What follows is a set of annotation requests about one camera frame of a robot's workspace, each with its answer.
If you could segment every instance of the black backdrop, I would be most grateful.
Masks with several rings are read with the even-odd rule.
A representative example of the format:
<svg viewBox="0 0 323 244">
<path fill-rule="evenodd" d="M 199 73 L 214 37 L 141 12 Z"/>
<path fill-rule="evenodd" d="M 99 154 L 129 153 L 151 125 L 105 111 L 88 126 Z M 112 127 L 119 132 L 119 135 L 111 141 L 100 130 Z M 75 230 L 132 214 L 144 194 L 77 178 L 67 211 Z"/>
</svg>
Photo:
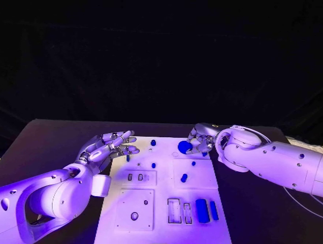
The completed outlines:
<svg viewBox="0 0 323 244">
<path fill-rule="evenodd" d="M 323 3 L 0 1 L 0 155 L 34 118 L 276 126 L 321 144 Z"/>
</svg>

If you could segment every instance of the peg board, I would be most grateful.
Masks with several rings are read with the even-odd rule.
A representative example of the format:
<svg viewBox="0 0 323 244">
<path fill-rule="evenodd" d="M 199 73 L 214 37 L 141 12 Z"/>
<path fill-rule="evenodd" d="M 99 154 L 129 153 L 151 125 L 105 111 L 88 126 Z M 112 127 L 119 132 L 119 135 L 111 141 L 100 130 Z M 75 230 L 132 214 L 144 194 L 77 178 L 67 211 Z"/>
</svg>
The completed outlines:
<svg viewBox="0 0 323 244">
<path fill-rule="evenodd" d="M 151 140 L 155 140 L 155 146 L 151 146 Z M 183 140 L 186 138 L 137 137 L 137 142 L 131 145 L 137 146 L 141 152 L 129 156 L 129 162 L 125 156 L 113 159 L 109 173 L 112 182 L 108 197 L 103 199 L 95 243 L 230 243 L 209 155 L 203 157 L 201 154 L 181 154 L 177 144 Z M 180 182 L 178 177 L 181 168 L 188 175 L 184 183 Z M 139 174 L 142 180 L 138 184 L 135 179 Z M 128 193 L 126 198 L 121 194 L 124 189 Z M 124 199 L 128 200 L 126 208 L 122 206 Z M 180 224 L 168 223 L 167 199 L 180 200 Z M 210 222 L 206 224 L 199 223 L 197 220 L 197 199 L 206 199 L 207 202 Z M 214 201 L 216 204 L 217 221 L 211 218 L 210 201 Z M 190 204 L 191 224 L 184 222 L 184 203 Z M 139 212 L 134 216 L 138 218 L 131 221 L 129 214 L 137 211 Z M 125 221 L 122 228 L 116 226 L 121 219 Z"/>
</svg>

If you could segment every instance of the black tablecloth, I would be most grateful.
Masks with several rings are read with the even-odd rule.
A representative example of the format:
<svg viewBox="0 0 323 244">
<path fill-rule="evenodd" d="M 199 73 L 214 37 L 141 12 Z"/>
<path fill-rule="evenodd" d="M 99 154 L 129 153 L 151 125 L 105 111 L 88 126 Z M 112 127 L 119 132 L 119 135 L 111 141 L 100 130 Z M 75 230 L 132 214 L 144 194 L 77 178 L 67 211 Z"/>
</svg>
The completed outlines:
<svg viewBox="0 0 323 244">
<path fill-rule="evenodd" d="M 187 137 L 191 128 L 193 125 L 175 124 L 33 120 L 0 160 L 0 186 L 63 168 L 73 162 L 82 144 L 96 134 L 134 130 L 137 136 Z M 252 128 L 272 141 L 286 142 L 278 128 Z M 232 242 L 323 243 L 323 219 L 298 206 L 284 188 L 250 172 L 227 169 L 216 160 L 214 150 L 210 158 Z M 294 196 L 323 214 L 323 207 L 307 194 L 294 192 Z M 39 243 L 93 243 L 102 203 L 102 198 L 90 197 L 80 216 Z"/>
</svg>

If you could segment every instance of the white board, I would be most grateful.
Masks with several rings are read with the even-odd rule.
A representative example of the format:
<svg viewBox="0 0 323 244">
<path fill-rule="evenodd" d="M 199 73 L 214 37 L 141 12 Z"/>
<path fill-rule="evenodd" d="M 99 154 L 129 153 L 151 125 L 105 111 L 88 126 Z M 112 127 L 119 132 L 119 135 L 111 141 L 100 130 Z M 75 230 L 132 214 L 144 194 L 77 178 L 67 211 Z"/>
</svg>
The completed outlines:
<svg viewBox="0 0 323 244">
<path fill-rule="evenodd" d="M 155 146 L 150 145 L 151 140 L 155 140 Z M 137 146 L 141 152 L 137 155 L 131 155 L 129 162 L 126 162 L 125 157 L 113 159 L 109 173 L 112 182 L 108 197 L 103 199 L 95 243 L 230 243 L 216 183 L 210 181 L 206 181 L 204 183 L 203 181 L 200 183 L 200 187 L 196 187 L 196 189 L 193 189 L 193 187 L 174 187 L 174 175 L 178 178 L 177 174 L 181 174 L 183 172 L 183 168 L 178 164 L 178 168 L 175 166 L 177 174 L 174 174 L 173 164 L 175 162 L 187 164 L 187 162 L 196 160 L 197 168 L 184 165 L 184 170 L 188 167 L 188 182 L 191 182 L 191 179 L 196 177 L 199 177 L 199 179 L 201 178 L 201 171 L 206 171 L 206 175 L 211 175 L 211 180 L 214 177 L 209 156 L 203 157 L 201 154 L 183 155 L 178 152 L 177 144 L 183 140 L 184 138 L 137 137 L 137 142 L 131 144 Z M 148 183 L 142 183 L 139 185 L 138 181 L 129 181 L 128 184 L 125 177 L 128 177 L 129 172 L 126 172 L 126 170 L 155 171 L 155 174 L 147 173 L 151 179 L 150 181 L 145 181 Z M 152 175 L 155 176 L 155 185 L 152 183 Z M 138 205 L 135 208 L 128 207 L 121 209 L 122 189 L 139 191 L 139 194 L 138 192 L 131 194 L 135 196 L 135 198 L 131 197 L 128 202 L 138 202 L 138 199 L 145 198 L 142 191 L 152 190 L 154 202 L 151 229 L 148 229 L 148 224 L 145 227 L 145 222 L 150 221 L 150 219 L 139 219 L 139 216 L 135 221 L 128 219 L 131 218 L 134 209 L 142 206 Z M 180 207 L 175 206 L 173 211 L 180 211 L 180 213 L 174 212 L 173 215 L 178 218 L 177 214 L 180 214 L 181 223 L 168 223 L 168 199 L 178 199 Z M 199 223 L 197 220 L 197 199 L 206 199 L 207 202 L 210 222 L 206 224 Z M 210 201 L 214 201 L 216 204 L 219 216 L 217 221 L 211 218 L 209 206 Z M 186 224 L 186 215 L 191 217 L 191 224 Z M 125 219 L 125 226 L 122 228 L 124 230 L 119 228 L 119 226 L 116 227 L 122 219 Z"/>
</svg>

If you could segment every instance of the white robotic arm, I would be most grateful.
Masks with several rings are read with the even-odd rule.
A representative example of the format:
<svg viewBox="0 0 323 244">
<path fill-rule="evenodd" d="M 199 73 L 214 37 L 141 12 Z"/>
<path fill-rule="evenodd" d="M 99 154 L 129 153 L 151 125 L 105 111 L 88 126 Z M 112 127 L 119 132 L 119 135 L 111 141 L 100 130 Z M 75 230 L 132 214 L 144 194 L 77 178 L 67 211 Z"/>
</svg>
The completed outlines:
<svg viewBox="0 0 323 244">
<path fill-rule="evenodd" d="M 98 173 L 115 157 L 137 154 L 134 131 L 95 136 L 83 145 L 76 161 L 0 187 L 0 243 L 34 243 L 82 213 L 89 196 L 108 195 L 111 178 Z M 26 211 L 40 216 L 28 223 Z"/>
<path fill-rule="evenodd" d="M 240 126 L 220 131 L 216 125 L 196 124 L 187 143 L 193 138 L 200 144 L 194 148 L 188 145 L 183 153 L 206 152 L 214 147 L 217 160 L 232 170 L 250 171 L 272 183 L 323 197 L 323 154 L 318 152 L 271 142 L 260 133 Z"/>
</svg>

